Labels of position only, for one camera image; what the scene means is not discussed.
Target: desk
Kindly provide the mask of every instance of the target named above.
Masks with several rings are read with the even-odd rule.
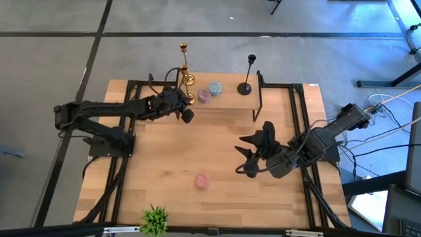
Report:
[[[126,84],[126,80],[111,80],[105,101],[122,102]],[[310,123],[326,119],[319,87],[314,84],[303,87]],[[141,88],[141,97],[150,94],[147,86]],[[238,138],[254,134],[264,121],[274,123],[276,139],[283,144],[295,134],[288,90],[263,88],[262,100],[264,106],[254,123],[244,109],[203,108],[193,109],[195,117],[189,124],[177,120],[175,115],[153,122],[137,121],[136,146],[128,161],[118,224],[141,224],[141,211],[153,204],[166,207],[169,226],[308,228],[300,169],[281,179],[268,172],[254,179],[234,172],[245,162],[234,146],[248,145]],[[118,121],[119,118],[99,120],[107,126],[116,126]],[[102,195],[109,165],[110,159],[104,157],[87,169],[75,221],[85,217]],[[194,185],[200,172],[209,177],[206,190],[198,190]],[[319,162],[319,173],[328,203],[350,225],[336,168]],[[106,221],[111,219],[113,199],[110,198]],[[320,224],[315,198],[312,203],[316,223]]]

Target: black candlestick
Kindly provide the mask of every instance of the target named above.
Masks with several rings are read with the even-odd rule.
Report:
[[[242,82],[238,84],[237,91],[241,95],[248,95],[251,92],[251,86],[247,83],[247,80],[249,79],[249,73],[251,65],[255,62],[256,56],[255,55],[249,55],[249,70],[247,71],[247,77],[245,78],[245,82]]]

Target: wooden shelf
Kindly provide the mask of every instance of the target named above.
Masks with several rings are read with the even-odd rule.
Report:
[[[251,85],[251,93],[249,95],[240,95],[237,92],[238,84],[245,81],[246,74],[226,74],[226,73],[205,73],[191,72],[195,77],[195,83],[188,87],[189,93],[197,98],[197,92],[200,89],[208,88],[211,82],[219,82],[222,85],[220,95],[212,96],[209,103],[196,103],[191,109],[259,109],[259,81],[256,74],[250,74],[247,83]]]

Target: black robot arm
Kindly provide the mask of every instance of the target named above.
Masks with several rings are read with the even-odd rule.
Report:
[[[297,166],[307,167],[317,162],[325,156],[329,147],[339,145],[339,143],[334,142],[334,138],[338,134],[345,130],[366,128],[369,120],[370,115],[362,111],[357,105],[348,104],[342,108],[336,120],[323,128],[309,128],[306,132],[290,140],[289,146],[281,145],[275,140],[274,125],[266,121],[263,124],[263,130],[257,130],[252,136],[239,138],[244,142],[253,144],[256,147],[256,152],[253,153],[250,149],[235,147],[247,159],[235,171],[238,174],[246,174],[250,178],[256,177],[260,172],[269,171],[273,177],[282,178]],[[265,169],[259,169],[259,159],[266,160]],[[346,228],[347,226],[332,211],[328,202],[314,185],[307,169],[303,169],[303,171],[304,182],[316,196],[334,226]]]
[[[182,120],[189,123],[194,117],[187,109],[189,98],[179,88],[164,87],[157,95],[133,99],[127,103],[101,103],[83,101],[54,107],[55,127],[61,133],[81,130],[93,134],[84,141],[91,145],[92,156],[127,156],[132,154],[135,134],[123,128],[108,127],[89,120],[91,117],[130,117],[137,120],[155,120],[171,113],[181,113]]]

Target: table leg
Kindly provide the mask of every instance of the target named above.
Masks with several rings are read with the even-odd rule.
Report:
[[[394,172],[375,178],[369,178],[366,180],[359,180],[343,184],[343,194],[346,197],[382,191],[388,189],[390,184],[404,186],[405,173],[406,171]]]

